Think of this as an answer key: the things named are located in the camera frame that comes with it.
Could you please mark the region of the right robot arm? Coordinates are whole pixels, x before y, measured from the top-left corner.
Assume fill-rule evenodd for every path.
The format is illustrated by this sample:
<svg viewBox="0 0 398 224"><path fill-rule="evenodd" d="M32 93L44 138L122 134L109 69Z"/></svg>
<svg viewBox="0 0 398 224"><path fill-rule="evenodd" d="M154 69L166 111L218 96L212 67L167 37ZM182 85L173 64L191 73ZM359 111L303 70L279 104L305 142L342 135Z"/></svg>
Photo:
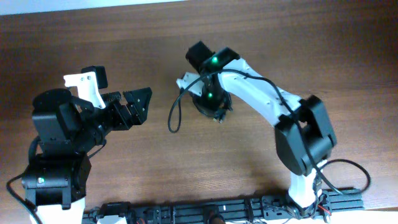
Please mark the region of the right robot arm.
<svg viewBox="0 0 398 224"><path fill-rule="evenodd" d="M189 91L200 113L224 120L235 95L274 127L277 155L290 171L288 204L283 209L295 218L313 215L321 196L317 175L336 145L321 99L303 99L277 87L228 47L213 52L199 41L185 58L196 72L187 72L177 84Z"/></svg>

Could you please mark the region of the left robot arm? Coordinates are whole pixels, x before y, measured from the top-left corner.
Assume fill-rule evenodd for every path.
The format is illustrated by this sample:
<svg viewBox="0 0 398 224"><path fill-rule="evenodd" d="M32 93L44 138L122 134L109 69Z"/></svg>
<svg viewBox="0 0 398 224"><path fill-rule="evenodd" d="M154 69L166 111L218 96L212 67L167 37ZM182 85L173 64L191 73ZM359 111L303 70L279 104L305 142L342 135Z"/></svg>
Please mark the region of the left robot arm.
<svg viewBox="0 0 398 224"><path fill-rule="evenodd" d="M29 149L22 186L35 223L48 221L39 217L39 207L56 205L67 211L86 197L91 150L104 146L111 131L127 131L146 121L151 88L103 96L103 109L64 88L45 91L33 100L38 136Z"/></svg>

